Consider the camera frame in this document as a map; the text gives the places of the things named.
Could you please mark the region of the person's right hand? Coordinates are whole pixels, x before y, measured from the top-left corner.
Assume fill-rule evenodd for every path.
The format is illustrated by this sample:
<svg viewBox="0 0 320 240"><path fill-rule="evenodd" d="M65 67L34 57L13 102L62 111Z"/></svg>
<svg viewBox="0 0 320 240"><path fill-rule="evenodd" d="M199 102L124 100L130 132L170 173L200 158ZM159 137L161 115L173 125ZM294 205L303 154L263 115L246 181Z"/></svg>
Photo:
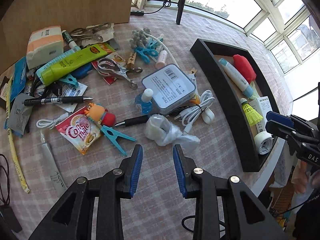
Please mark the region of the person's right hand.
<svg viewBox="0 0 320 240"><path fill-rule="evenodd" d="M291 183L293 184L294 190L296 194L302 194L306 192L308 185L308 164L300 159L295 166L295 170L292 174Z"/></svg>

